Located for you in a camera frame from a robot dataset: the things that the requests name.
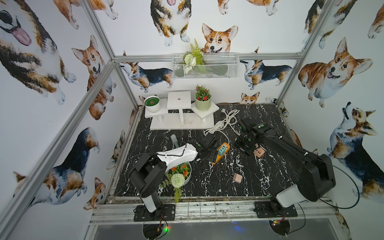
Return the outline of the orange power strip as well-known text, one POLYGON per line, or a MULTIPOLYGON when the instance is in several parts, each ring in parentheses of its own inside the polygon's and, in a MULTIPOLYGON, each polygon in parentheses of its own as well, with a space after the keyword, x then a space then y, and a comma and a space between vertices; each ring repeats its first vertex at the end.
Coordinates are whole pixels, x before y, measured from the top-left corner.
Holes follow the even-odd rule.
POLYGON ((222 159, 225 154, 230 150, 230 145, 228 143, 223 143, 217 150, 216 153, 214 154, 214 159, 212 161, 213 165, 216 165, 220 159, 222 159))

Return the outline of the teal plug adapter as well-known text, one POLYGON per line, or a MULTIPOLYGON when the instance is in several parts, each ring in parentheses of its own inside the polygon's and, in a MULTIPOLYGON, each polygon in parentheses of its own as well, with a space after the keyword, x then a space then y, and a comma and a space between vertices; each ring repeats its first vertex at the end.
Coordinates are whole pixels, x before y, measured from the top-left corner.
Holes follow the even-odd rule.
POLYGON ((223 145, 218 149, 218 155, 219 155, 219 156, 223 156, 223 155, 226 153, 227 149, 228 149, 228 146, 225 145, 225 144, 223 144, 223 145))

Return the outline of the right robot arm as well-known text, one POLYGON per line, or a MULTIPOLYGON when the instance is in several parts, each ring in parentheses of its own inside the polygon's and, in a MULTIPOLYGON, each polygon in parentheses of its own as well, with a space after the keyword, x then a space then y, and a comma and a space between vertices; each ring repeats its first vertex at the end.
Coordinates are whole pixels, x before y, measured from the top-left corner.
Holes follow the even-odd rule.
POLYGON ((294 185, 271 197, 272 212, 304 201, 316 202, 336 186, 334 169, 340 168, 334 166, 328 156, 303 149, 266 123, 256 124, 251 118, 243 118, 238 126, 241 133, 236 145, 241 151, 248 156, 262 155, 262 146, 274 147, 299 175, 294 185))

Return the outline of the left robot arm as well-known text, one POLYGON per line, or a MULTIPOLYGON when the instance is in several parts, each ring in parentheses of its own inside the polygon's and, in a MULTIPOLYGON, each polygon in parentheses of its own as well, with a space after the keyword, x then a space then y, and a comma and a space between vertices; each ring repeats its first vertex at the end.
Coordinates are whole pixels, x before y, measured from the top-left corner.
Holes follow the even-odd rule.
POLYGON ((126 173, 131 185, 139 193, 149 213, 159 210, 162 203, 157 189, 165 173, 184 163, 202 159, 212 153, 217 142, 213 134, 207 134, 200 140, 191 140, 185 145, 165 152, 138 154, 138 160, 126 173))

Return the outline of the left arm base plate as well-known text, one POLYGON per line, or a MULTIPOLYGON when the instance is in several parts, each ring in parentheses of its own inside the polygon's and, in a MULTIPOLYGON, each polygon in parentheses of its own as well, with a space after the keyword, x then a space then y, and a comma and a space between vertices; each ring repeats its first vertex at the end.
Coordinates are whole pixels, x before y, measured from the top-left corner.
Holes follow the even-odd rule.
POLYGON ((150 213, 144 205, 139 205, 134 209, 134 222, 153 222, 160 221, 174 221, 176 214, 175 204, 163 204, 159 209, 150 213))

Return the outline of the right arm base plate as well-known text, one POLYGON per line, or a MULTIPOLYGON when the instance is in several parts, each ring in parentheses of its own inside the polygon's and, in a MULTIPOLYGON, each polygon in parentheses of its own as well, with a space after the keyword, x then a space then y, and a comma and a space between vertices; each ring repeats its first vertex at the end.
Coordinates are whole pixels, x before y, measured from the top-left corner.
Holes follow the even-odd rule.
POLYGON ((254 212, 258 218, 283 218, 297 217, 298 213, 294 206, 283 208, 279 203, 274 201, 254 202, 254 212))

